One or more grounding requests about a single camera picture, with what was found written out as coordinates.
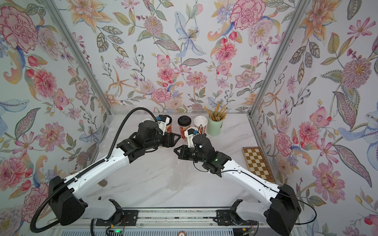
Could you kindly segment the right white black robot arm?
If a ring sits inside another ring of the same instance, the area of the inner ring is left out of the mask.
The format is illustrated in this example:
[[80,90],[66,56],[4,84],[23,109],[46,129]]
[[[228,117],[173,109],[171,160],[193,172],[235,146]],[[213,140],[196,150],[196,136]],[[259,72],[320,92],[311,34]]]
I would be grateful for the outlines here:
[[262,222],[281,236],[290,235],[301,213],[292,187],[279,186],[247,171],[223,152],[216,151],[206,135],[196,135],[187,145],[174,149],[178,158],[201,162],[209,173],[225,178],[253,195],[258,202],[236,200],[228,210],[218,210],[216,222],[224,226],[242,226]]

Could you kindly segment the clear plastic carrier bag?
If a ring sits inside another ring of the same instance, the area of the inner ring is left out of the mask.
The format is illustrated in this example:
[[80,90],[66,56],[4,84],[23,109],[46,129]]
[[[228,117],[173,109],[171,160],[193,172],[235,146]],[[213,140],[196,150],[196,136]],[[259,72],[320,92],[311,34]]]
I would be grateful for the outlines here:
[[167,189],[175,192],[188,185],[189,178],[194,170],[192,162],[179,159],[174,152],[174,149],[181,145],[187,145],[186,139],[178,141],[175,147],[160,147],[157,156],[162,158],[158,164],[161,165],[162,174],[166,177]]

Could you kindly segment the cream cup white lid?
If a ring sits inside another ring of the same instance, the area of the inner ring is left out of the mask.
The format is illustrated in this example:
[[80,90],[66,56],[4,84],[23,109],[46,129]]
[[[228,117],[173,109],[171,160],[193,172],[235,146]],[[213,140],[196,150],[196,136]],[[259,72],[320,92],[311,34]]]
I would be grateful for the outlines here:
[[185,138],[187,139],[187,141],[192,140],[192,138],[194,136],[196,136],[197,134],[198,134],[198,128],[197,127],[189,127],[184,132],[184,135],[185,135]]

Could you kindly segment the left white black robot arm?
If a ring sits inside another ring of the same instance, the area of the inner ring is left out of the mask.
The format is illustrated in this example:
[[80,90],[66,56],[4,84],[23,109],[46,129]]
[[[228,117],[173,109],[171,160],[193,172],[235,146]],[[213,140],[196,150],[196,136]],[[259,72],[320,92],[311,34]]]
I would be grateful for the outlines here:
[[121,141],[109,158],[105,157],[92,166],[67,177],[53,180],[53,189],[63,190],[49,202],[59,224],[67,226],[78,219],[102,219],[118,224],[125,218],[122,207],[113,199],[88,200],[87,192],[118,169],[131,164],[149,150],[174,147],[181,135],[167,133],[154,121],[139,124],[138,131]]

